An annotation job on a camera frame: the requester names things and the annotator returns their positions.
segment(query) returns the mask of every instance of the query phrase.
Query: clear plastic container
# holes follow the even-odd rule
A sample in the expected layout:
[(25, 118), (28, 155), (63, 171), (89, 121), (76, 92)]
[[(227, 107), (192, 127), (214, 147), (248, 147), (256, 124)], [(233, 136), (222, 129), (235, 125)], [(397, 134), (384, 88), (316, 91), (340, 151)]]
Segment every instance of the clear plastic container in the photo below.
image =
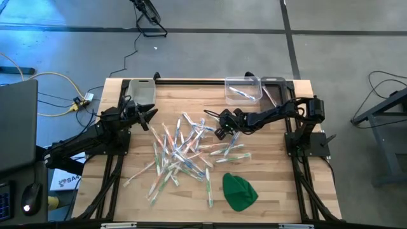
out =
[(263, 96), (261, 81), (256, 76), (227, 77), (224, 94), (228, 105), (256, 104)]
[(154, 104), (155, 81), (153, 79), (130, 80), (127, 95), (131, 95), (134, 102), (140, 105)]

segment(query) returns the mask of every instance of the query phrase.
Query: green cloth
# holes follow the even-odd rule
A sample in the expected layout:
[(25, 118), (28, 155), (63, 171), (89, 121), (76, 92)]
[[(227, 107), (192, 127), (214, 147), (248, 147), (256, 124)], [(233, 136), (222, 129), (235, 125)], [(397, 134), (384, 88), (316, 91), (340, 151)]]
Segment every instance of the green cloth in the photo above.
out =
[(237, 212), (248, 208), (259, 197), (249, 182), (230, 173), (223, 176), (223, 194), (230, 207)]

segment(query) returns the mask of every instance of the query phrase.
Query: cable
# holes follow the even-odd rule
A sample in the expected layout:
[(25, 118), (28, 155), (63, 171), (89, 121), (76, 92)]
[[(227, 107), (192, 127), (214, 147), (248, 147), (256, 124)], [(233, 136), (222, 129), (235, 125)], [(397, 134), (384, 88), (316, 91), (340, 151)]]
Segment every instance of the cable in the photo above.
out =
[(74, 199), (75, 199), (75, 190), (78, 187), (79, 182), (82, 180), (82, 177), (78, 179), (76, 182), (75, 188), (74, 188), (74, 193), (72, 195), (71, 203), (69, 204), (68, 211), (66, 212), (66, 215), (64, 217), (64, 221), (68, 218), (69, 212), (71, 211), (72, 205), (74, 204)]
[(47, 74), (50, 74), (50, 75), (57, 75), (57, 76), (60, 76), (60, 77), (65, 78), (65, 79), (66, 79), (67, 81), (69, 81), (69, 82), (71, 83), (71, 85), (75, 88), (75, 90), (77, 91), (78, 95), (79, 95), (82, 99), (85, 98), (85, 97), (82, 95), (82, 93), (79, 91), (78, 86), (76, 86), (75, 83), (74, 83), (68, 76), (66, 76), (66, 75), (64, 75), (64, 74), (55, 73), (55, 72), (38, 73), (38, 74), (35, 74), (34, 76), (31, 76), (31, 77), (28, 78), (27, 80), (31, 80), (31, 79), (34, 79), (35, 77), (43, 76), (43, 75), (47, 75)]
[[(399, 75), (396, 75), (396, 74), (387, 73), (387, 72), (385, 72), (385, 71), (373, 71), (373, 72), (369, 73), (369, 74), (368, 74), (368, 80), (369, 80), (370, 87), (373, 89), (373, 91), (375, 92), (375, 94), (376, 94), (377, 96), (379, 96), (380, 98), (382, 98), (382, 99), (387, 99), (388, 97), (384, 97), (384, 96), (379, 95), (379, 94), (377, 93), (377, 91), (373, 88), (373, 85), (372, 85), (372, 83), (371, 83), (371, 76), (372, 76), (372, 74), (374, 74), (374, 73), (387, 74), (387, 75), (389, 75), (389, 76), (393, 76), (393, 77), (402, 78), (402, 79), (406, 79), (406, 80), (407, 80), (407, 77), (406, 77), (406, 76), (399, 76)], [(403, 83), (402, 81), (399, 81), (399, 80), (395, 80), (395, 81), (397, 81), (398, 83), (401, 83), (401, 84), (403, 84), (404, 86), (407, 87), (407, 85), (406, 85), (405, 83)]]
[[(134, 8), (134, 14), (135, 14), (135, 21), (138, 21), (137, 12), (136, 12), (136, 10), (135, 10), (135, 5), (134, 5), (134, 4), (133, 4), (133, 8)], [(109, 78), (110, 78), (110, 77), (112, 76), (112, 74), (114, 74), (114, 73), (119, 73), (119, 72), (121, 72), (121, 71), (127, 70), (127, 68), (126, 68), (126, 58), (127, 58), (127, 57), (131, 57), (132, 55), (134, 55), (135, 53), (138, 52), (138, 50), (135, 48), (135, 42), (139, 39), (140, 36), (141, 36), (141, 32), (140, 32), (139, 36), (134, 40), (134, 52), (132, 52), (131, 54), (125, 56), (125, 58), (124, 58), (124, 61), (123, 61), (123, 68), (120, 69), (120, 70), (111, 72), (111, 73), (109, 74)]]
[(335, 173), (333, 172), (332, 165), (331, 165), (330, 162), (329, 162), (328, 160), (326, 160), (326, 158), (324, 158), (323, 156), (321, 157), (321, 159), (323, 159), (323, 160), (328, 164), (329, 168), (331, 169), (333, 185), (336, 186)]
[(8, 59), (11, 63), (14, 64), (14, 66), (17, 68), (17, 70), (20, 72), (21, 78), (24, 81), (24, 76), (23, 76), (23, 72), (21, 71), (20, 67), (16, 64), (16, 62), (14, 62), (14, 60), (12, 60), (11, 58), (9, 58), (8, 56), (6, 56), (6, 54), (4, 53), (0, 53), (0, 55), (2, 55), (3, 57), (6, 57), (6, 59)]
[[(86, 163), (87, 163), (90, 159), (92, 159), (94, 156), (95, 156), (95, 155), (90, 155), (90, 156), (85, 160), (85, 162), (83, 162), (83, 164), (86, 164)], [(75, 190), (76, 190), (76, 188), (78, 187), (78, 184), (79, 184), (79, 182), (80, 182), (81, 180), (82, 180), (82, 177), (79, 178), (78, 181), (77, 181), (76, 184), (75, 184), (74, 193), (73, 193), (73, 195), (72, 195), (72, 199), (71, 199), (71, 203), (69, 204), (68, 211), (66, 212), (66, 215), (65, 215), (65, 217), (64, 217), (64, 221), (68, 218), (69, 212), (71, 211), (72, 205), (73, 205), (73, 203), (74, 203), (75, 196), (78, 195), (78, 191), (79, 191), (79, 190), (76, 192), (76, 195), (75, 195)]]
[[(21, 71), (21, 69), (20, 69), (20, 67), (17, 65), (17, 63), (14, 62), (14, 60), (12, 60), (11, 58), (9, 58), (8, 56), (6, 56), (6, 55), (3, 54), (3, 53), (0, 53), (0, 55), (2, 55), (2, 56), (5, 57), (6, 59), (8, 59), (11, 63), (14, 64), (14, 66), (17, 68), (17, 70), (19, 71), (19, 73), (20, 73), (20, 75), (21, 75), (21, 80), (24, 81), (23, 72)], [(78, 89), (78, 87), (75, 85), (75, 83), (74, 83), (68, 76), (65, 76), (65, 75), (60, 74), (60, 73), (54, 73), (54, 72), (38, 73), (38, 74), (35, 74), (34, 76), (29, 77), (27, 80), (31, 80), (31, 79), (34, 79), (35, 77), (42, 76), (42, 75), (46, 75), (46, 74), (57, 75), (57, 76), (61, 76), (61, 77), (65, 78), (66, 80), (68, 80), (68, 81), (72, 84), (72, 86), (73, 86), (73, 87), (75, 88), (75, 90), (77, 91), (78, 95), (79, 95), (82, 99), (84, 99), (84, 96), (83, 96), (82, 93), (79, 91), (79, 89)], [(71, 112), (71, 111), (72, 111), (71, 109), (68, 109), (66, 112), (61, 113), (61, 114), (41, 114), (41, 113), (38, 113), (38, 115), (46, 116), (46, 117), (58, 117), (58, 116), (66, 115), (67, 113), (69, 113), (69, 112)]]
[(38, 100), (38, 102), (42, 102), (42, 103), (44, 103), (44, 104), (48, 104), (48, 105), (51, 105), (51, 106), (55, 106), (55, 107), (57, 107), (57, 108), (69, 108), (69, 107), (72, 106), (72, 104), (70, 104), (70, 105), (68, 105), (68, 106), (59, 106), (59, 105), (55, 105), (55, 104), (52, 104), (52, 103), (50, 103), (50, 102), (45, 102), (45, 101), (41, 101), (41, 100)]
[[(375, 92), (376, 88), (379, 87), (379, 85), (381, 85), (382, 83), (388, 82), (388, 81), (400, 82), (400, 81), (398, 81), (398, 80), (387, 79), (387, 80), (381, 81), (379, 84), (377, 84), (375, 87), (373, 87), (372, 90), (370, 91), (370, 93), (368, 94), (368, 96), (365, 98), (365, 100), (362, 102), (362, 104), (359, 106), (359, 108), (358, 108), (357, 111), (355, 112), (355, 114), (354, 114), (354, 116), (353, 116), (353, 118), (352, 118), (352, 121), (355, 120), (356, 115), (357, 115), (358, 112), (362, 109), (362, 107), (363, 107), (363, 105), (366, 103), (366, 101), (369, 99), (369, 96), (370, 96), (373, 92)], [(384, 125), (390, 125), (390, 124), (393, 124), (393, 123), (399, 123), (399, 122), (402, 122), (402, 121), (407, 121), (407, 119), (398, 120), (398, 121), (391, 121), (391, 122), (388, 122), (388, 123), (382, 123), (382, 124), (375, 125), (375, 126), (370, 126), (370, 127), (359, 127), (359, 126), (357, 126), (357, 125), (353, 125), (353, 126), (356, 127), (356, 128), (360, 128), (360, 129), (367, 129), (367, 128), (381, 127), (381, 126), (384, 126)]]
[(79, 113), (79, 110), (77, 110), (77, 111), (76, 111), (76, 114), (75, 114), (75, 116), (76, 116), (76, 121), (78, 121), (79, 125), (81, 125), (82, 127), (86, 127), (84, 124), (81, 123), (81, 121), (79, 121), (78, 113)]
[(46, 93), (42, 93), (42, 92), (38, 92), (38, 94), (46, 95), (46, 96), (49, 96), (49, 97), (54, 97), (54, 98), (57, 98), (57, 99), (62, 99), (62, 100), (65, 100), (65, 101), (72, 102), (72, 99), (65, 99), (65, 98), (61, 98), (61, 97), (58, 97), (58, 96), (54, 96), (54, 95), (50, 95), (50, 94), (46, 94)]
[(91, 115), (94, 115), (94, 116), (96, 116), (96, 117), (99, 117), (99, 118), (106, 117), (106, 116), (120, 115), (120, 114), (123, 112), (123, 110), (126, 108), (128, 102), (130, 102), (130, 100), (132, 100), (132, 96), (131, 96), (131, 95), (126, 95), (126, 96), (124, 96), (123, 98), (126, 99), (127, 97), (128, 97), (129, 99), (126, 101), (125, 105), (122, 107), (122, 109), (119, 111), (119, 113), (98, 115), (98, 114), (95, 113), (95, 111), (94, 111), (93, 109), (92, 109), (92, 112), (89, 112), (86, 107), (83, 107), (83, 108), (85, 109), (85, 111), (87, 111), (87, 113), (89, 113), (89, 114), (91, 114)]
[(104, 87), (104, 85), (103, 85), (103, 86), (97, 86), (97, 87), (94, 87), (94, 88), (89, 89), (88, 92), (90, 92), (91, 90), (95, 90), (95, 89), (103, 88), (103, 87)]

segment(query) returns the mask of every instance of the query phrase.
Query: gray floor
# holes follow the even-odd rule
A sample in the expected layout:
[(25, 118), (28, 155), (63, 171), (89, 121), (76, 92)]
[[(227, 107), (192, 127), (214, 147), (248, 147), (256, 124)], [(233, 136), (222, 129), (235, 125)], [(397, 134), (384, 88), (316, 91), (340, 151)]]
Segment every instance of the gray floor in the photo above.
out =
[[(134, 27), (127, 0), (63, 1), (10, 0), (0, 23), (99, 27)], [(284, 29), (278, 0), (155, 0), (163, 25), (170, 28)], [(407, 16), (403, 0), (286, 0), (292, 29), (341, 31), (402, 31)], [(20, 66), (39, 72), (69, 75), (81, 88), (102, 85), (120, 69), (132, 52), (136, 33), (0, 31), (0, 52)], [(302, 79), (325, 100), (324, 130), (338, 134), (330, 143), (336, 190), (343, 218), (349, 222), (407, 227), (406, 184), (374, 188), (371, 180), (383, 174), (382, 158), (370, 130), (352, 127), (349, 120), (370, 91), (367, 74), (374, 70), (407, 75), (406, 36), (294, 36)], [(113, 77), (223, 78), (252, 71), (258, 76), (292, 79), (286, 36), (282, 34), (186, 34), (137, 41), (139, 52), (127, 59), (128, 70)], [(0, 65), (9, 65), (0, 59)], [(374, 76), (378, 83), (387, 77)], [(0, 75), (0, 83), (19, 77)], [(388, 95), (401, 89), (389, 83), (379, 89)], [(74, 90), (62, 79), (39, 79), (40, 92), (71, 98)], [(61, 101), (40, 96), (61, 104)], [(372, 96), (365, 108), (381, 100)], [(43, 113), (63, 108), (39, 104)], [(89, 118), (79, 114), (82, 122)], [(45, 146), (81, 130), (74, 114), (39, 117), (38, 144)], [(63, 209), (50, 219), (61, 219)]]

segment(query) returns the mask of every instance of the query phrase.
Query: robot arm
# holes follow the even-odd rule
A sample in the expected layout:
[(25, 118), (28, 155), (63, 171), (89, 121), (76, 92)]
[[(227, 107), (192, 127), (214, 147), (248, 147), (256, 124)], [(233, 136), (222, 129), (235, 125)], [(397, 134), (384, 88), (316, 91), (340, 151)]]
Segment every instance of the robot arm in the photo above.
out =
[[(305, 109), (299, 108), (300, 104), (305, 104)], [(215, 131), (219, 140), (224, 139), (227, 134), (233, 135), (237, 131), (241, 131), (243, 134), (253, 134), (267, 123), (284, 118), (294, 118), (302, 122), (303, 125), (296, 132), (306, 135), (311, 133), (316, 124), (325, 119), (324, 101), (316, 96), (314, 98), (291, 99), (277, 108), (261, 113), (245, 113), (239, 108), (234, 110), (235, 115), (228, 109), (222, 111), (221, 114), (215, 114), (212, 111), (205, 112), (219, 118), (220, 127)]]
[(80, 175), (83, 164), (71, 159), (72, 156), (85, 152), (87, 155), (125, 155), (130, 142), (128, 129), (140, 123), (148, 130), (147, 123), (157, 112), (150, 110), (154, 104), (136, 105), (134, 101), (122, 102), (123, 108), (111, 107), (102, 112), (100, 120), (88, 125), (80, 134), (65, 141), (53, 143), (45, 150), (45, 165), (50, 169), (62, 169)]

